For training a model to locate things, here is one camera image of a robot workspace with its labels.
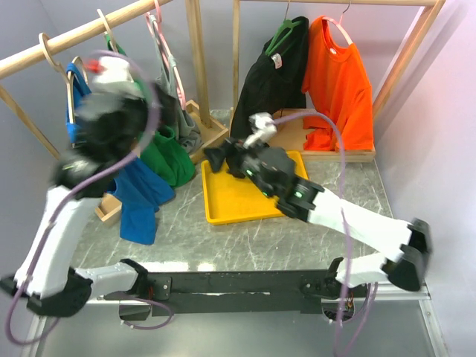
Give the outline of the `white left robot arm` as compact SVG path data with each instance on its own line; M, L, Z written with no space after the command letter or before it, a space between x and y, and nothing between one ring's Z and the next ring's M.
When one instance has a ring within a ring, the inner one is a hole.
M30 311L66 318L100 295L150 296L149 273L134 260L91 270L73 268L71 260L89 214L105 193L122 202L124 239L144 244L155 239L155 215L175 193L132 148L158 129L163 105L157 91L102 90L83 98L74 145L54 169L33 245L19 270L1 279L1 288L25 298Z

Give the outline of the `wooden clothes rack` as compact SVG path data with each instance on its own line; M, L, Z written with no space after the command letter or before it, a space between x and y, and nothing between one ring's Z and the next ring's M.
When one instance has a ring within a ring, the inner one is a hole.
M445 4L444 1L350 1L350 4L375 5L375 6L408 6L421 7L422 11L415 25L412 27L407 39L402 43L402 48L390 68L376 99L373 102L373 114L377 119L386 106L393 90L414 58L417 49L422 44L431 26L438 17ZM239 99L239 32L240 32L240 2L233 1L233 102L237 105ZM303 158L310 161L337 161L338 153L331 151L306 151L303 143L306 131L302 120L296 115L307 115L304 109L285 109L284 115L292 116L291 121L280 124L278 133L269 141L271 145L282 147L286 150L298 151Z
M137 18L155 7L154 1L136 1L112 13L105 15L111 28L122 25L134 18ZM229 133L228 129L210 115L208 100L208 84L205 69L205 51L202 33L202 15L199 1L186 1L187 23L190 36L190 44L193 54L193 66L196 78L196 90L199 102L190 100L187 102L187 110L196 114L201 121L200 128L205 136L198 152L191 155L191 160L196 164L204 158L203 150L214 144L221 143ZM60 34L48 40L48 47L52 56L63 52L75 45L85 42L95 36L105 32L102 21L95 19L66 33ZM1 78L4 79L12 74L20 72L32 65L46 60L40 45L35 45L17 54L7 57L1 61ZM36 124L29 118L23 108L15 101L13 96L5 89L1 88L1 100L10 108L20 121L30 130L44 148L54 157L59 158L57 148L39 130Z

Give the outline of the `yellow plastic tray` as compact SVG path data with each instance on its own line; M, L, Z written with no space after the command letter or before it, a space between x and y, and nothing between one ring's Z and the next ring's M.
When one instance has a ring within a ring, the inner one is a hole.
M275 198L265 197L249 179L230 175L227 164L214 173L206 155L201 168L205 216L210 224L224 225L284 216L275 207Z

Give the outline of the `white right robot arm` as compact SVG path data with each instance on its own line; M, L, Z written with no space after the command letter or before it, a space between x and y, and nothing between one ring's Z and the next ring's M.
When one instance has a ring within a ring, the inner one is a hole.
M325 280L330 294L342 296L367 283L389 282L408 292L422 288L432 255L427 222L393 219L341 199L298 176L295 162L279 147L259 143L246 148L227 139L205 149L205 157L213 173L227 165L228 174L252 182L284 216L348 234L374 249L367 256L333 260Z

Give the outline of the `green tank top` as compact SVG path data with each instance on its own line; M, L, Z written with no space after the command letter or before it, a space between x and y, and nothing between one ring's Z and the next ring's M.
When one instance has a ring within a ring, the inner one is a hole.
M180 187L195 176L195 165L186 149L179 143L178 100L164 89L164 80L154 83L161 101L161 125L154 138L140 154L140 159L171 187Z

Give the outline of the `right wooden clothes rack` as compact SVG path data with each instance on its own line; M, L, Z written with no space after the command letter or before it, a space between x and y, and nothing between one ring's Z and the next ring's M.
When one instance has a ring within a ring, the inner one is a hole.
M438 17L445 4L444 1L350 1L350 4L375 5L375 6L408 6L421 7L422 11L415 25L412 27L407 39L402 43L402 48L390 68L376 99L373 102L373 114L377 119L386 106L393 90L414 58L417 49L422 44L431 26ZM237 105L239 99L239 32L240 32L240 2L233 1L233 102ZM307 115L304 109L285 109L284 115L292 116L291 121L280 124L278 133L269 141L271 145L282 147L286 150L298 151L303 158L310 161L337 161L338 153L331 151L306 151L303 143L306 131L302 120L296 115Z

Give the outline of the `beige hanger with green top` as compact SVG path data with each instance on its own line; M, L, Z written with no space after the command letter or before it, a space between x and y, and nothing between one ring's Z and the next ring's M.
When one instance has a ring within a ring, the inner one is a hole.
M112 33L112 28L110 27L106 17L104 16L103 11L101 9L97 9L97 14L100 17L100 20L102 21L103 26L105 28L105 32L103 33L103 35L106 40L106 45L108 46L108 49L110 51L118 53L118 47L114 35Z

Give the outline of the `green plastic hanger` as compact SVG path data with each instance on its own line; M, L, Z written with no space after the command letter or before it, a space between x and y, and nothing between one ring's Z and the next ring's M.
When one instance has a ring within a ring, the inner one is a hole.
M267 49L265 50L265 54L269 57L275 54L285 54L289 50L293 44L293 41L290 40L292 32L302 23L302 19L300 17L296 19L287 18L290 4L291 2L288 1L283 23L277 29Z

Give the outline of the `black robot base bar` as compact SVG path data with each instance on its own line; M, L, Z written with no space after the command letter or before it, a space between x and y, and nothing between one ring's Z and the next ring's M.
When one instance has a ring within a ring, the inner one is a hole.
M156 272L140 298L176 314L222 312L321 313L322 300L336 300L341 284L326 270Z

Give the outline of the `left wooden clothes rack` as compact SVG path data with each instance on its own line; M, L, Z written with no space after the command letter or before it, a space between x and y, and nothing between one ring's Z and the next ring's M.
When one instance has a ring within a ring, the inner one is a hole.
M137 18L155 7L154 1L136 1L112 13L105 15L111 28L122 25L134 18ZM196 114L201 121L200 128L205 136L198 152L191 155L191 160L196 164L204 158L203 150L214 144L221 143L229 133L228 129L210 115L208 100L208 84L205 69L205 51L202 33L202 15L199 1L186 1L187 23L190 36L190 44L193 54L193 66L196 78L196 90L199 102L190 100L187 102L187 110ZM63 52L75 45L85 42L95 36L105 32L102 21L95 19L66 33L60 34L48 40L48 47L52 56ZM17 54L7 57L1 61L1 78L4 79L12 74L20 72L32 65L46 60L40 45L35 45ZM57 148L39 130L36 124L29 118L23 108L15 101L13 96L5 89L1 88L1 100L10 108L20 121L30 130L44 148L54 157L59 158Z

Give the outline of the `pink plastic hanger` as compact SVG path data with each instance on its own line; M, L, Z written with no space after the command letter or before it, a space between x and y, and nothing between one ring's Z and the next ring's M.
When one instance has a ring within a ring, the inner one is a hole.
M154 39L155 44L158 47L158 54L162 63L164 64L164 67L168 70L168 73L171 74L171 81L175 84L176 94L180 106L182 109L186 109L186 96L181 82L179 70L176 65L176 60L170 51L169 45L167 44L161 29L162 15L158 0L154 1L154 5L156 15L152 15L151 12L147 12L145 14L147 27L151 37Z

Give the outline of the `blue tank top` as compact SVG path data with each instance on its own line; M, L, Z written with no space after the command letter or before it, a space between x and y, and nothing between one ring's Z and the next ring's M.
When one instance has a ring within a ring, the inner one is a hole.
M72 144L80 143L80 120L76 110L83 98L91 93L85 80L85 71L80 70L80 58L76 57L66 67L70 82L66 128ZM175 197L174 190L164 180L162 174L154 173L142 160L145 154L136 158L120 170L106 188L105 196L95 208L102 223L112 225L120 221L120 237L142 245L155 242L155 213L159 206Z

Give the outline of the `pink hanger with orange shirt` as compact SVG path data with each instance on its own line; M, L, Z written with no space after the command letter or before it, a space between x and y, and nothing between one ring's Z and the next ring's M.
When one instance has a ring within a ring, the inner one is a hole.
M339 32L342 34L343 38L345 39L345 41L347 42L348 45L353 44L353 41L352 41L350 35L348 34L348 32L342 26L342 21L343 21L343 18L344 18L344 14L350 9L351 4L352 4L352 1L348 0L347 1L347 6L342 11L341 17L338 21L336 21L335 19L333 19L331 17L328 17L328 16L323 17L324 21L327 21L327 22L331 23L332 25L334 25L339 30Z

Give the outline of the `grey tank top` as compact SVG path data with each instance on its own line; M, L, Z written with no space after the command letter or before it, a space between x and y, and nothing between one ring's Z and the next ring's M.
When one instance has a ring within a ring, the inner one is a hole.
M193 154L197 152L202 145L200 129L194 119L187 113L186 109L181 108L179 99L177 98L175 84L171 81L171 74L168 73L168 70L164 67L159 57L157 45L155 45L155 49L159 59L158 84L172 99L174 118L172 119L170 127L173 128L178 143L188 154Z

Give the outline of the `black t-shirt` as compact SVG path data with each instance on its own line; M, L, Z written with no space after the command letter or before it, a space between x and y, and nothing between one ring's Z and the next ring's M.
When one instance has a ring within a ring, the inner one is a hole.
M230 136L246 139L251 133L250 117L256 113L274 114L281 109L304 109L301 91L309 52L309 20L299 16L296 26L279 35L280 44L271 54L271 41L248 71L231 121Z

